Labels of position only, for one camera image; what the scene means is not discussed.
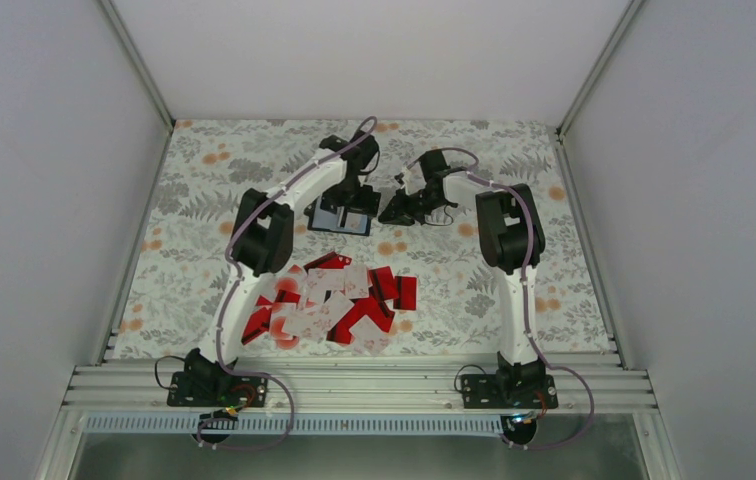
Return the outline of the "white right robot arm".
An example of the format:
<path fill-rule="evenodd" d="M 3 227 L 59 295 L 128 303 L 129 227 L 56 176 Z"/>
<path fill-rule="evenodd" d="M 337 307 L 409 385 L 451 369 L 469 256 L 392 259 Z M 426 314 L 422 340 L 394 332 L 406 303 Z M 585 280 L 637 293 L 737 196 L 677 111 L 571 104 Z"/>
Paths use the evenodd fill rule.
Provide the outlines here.
<path fill-rule="evenodd" d="M 395 181 L 399 188 L 378 216 L 384 224 L 424 224 L 443 207 L 475 212 L 481 255 L 493 269 L 499 291 L 502 325 L 495 391 L 506 406 L 521 406 L 535 390 L 546 388 L 547 368 L 537 344 L 534 304 L 546 240 L 530 188 L 485 179 L 473 167 L 451 167 L 442 149 L 422 154 Z"/>

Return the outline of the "black card holder wallet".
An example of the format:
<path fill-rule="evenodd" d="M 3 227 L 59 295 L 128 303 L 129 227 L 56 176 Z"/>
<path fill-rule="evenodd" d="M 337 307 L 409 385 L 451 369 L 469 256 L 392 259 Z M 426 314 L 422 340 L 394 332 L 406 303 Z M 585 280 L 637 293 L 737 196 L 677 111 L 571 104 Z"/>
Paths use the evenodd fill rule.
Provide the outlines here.
<path fill-rule="evenodd" d="M 344 231 L 340 227 L 341 217 L 347 212 L 351 212 L 351 211 L 345 207 L 334 207 L 331 210 L 326 210 L 321 207 L 319 202 L 316 202 L 306 210 L 306 215 L 308 218 L 307 228 L 311 231 L 319 231 L 319 232 L 326 232 L 326 233 L 354 235 L 354 236 L 369 236 L 370 231 L 371 231 L 371 218 L 369 216 L 368 217 L 370 218 L 370 226 L 366 234 L 353 234 L 353 233 Z"/>

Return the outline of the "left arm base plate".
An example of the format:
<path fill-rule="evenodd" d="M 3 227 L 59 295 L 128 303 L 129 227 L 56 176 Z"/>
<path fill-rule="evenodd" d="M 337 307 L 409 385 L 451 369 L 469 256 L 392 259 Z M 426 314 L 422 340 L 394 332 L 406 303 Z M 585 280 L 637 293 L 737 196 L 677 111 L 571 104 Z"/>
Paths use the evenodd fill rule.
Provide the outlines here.
<path fill-rule="evenodd" d="M 231 376 L 201 379 L 187 372 L 172 376 L 166 403 L 170 407 L 263 407 L 268 380 L 258 376 Z"/>

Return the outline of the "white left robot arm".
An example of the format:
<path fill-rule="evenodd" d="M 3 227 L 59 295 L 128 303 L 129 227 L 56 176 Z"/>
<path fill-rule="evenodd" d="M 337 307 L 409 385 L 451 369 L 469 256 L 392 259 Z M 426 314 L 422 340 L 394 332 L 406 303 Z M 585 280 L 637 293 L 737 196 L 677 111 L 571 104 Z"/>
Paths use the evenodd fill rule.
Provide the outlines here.
<path fill-rule="evenodd" d="M 183 378 L 192 386 L 193 398 L 217 405 L 230 396 L 238 375 L 232 365 L 242 350 L 245 327 L 257 300 L 292 255 L 296 213 L 331 193 L 338 205 L 353 206 L 369 217 L 377 215 L 378 195 L 360 178 L 379 150 L 374 136 L 363 130 L 349 140 L 332 135 L 279 186 L 243 194 L 225 247 L 229 265 L 225 293 L 212 326 L 184 357 Z"/>

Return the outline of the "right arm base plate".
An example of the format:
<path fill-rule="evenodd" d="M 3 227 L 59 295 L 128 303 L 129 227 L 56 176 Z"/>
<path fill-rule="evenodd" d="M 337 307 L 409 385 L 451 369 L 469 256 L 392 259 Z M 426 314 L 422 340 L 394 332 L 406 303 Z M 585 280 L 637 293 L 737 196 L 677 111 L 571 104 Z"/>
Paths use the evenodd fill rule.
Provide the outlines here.
<path fill-rule="evenodd" d="M 463 374 L 456 389 L 466 409 L 542 410 L 557 409 L 559 400 L 552 376 L 511 386 L 495 374 Z"/>

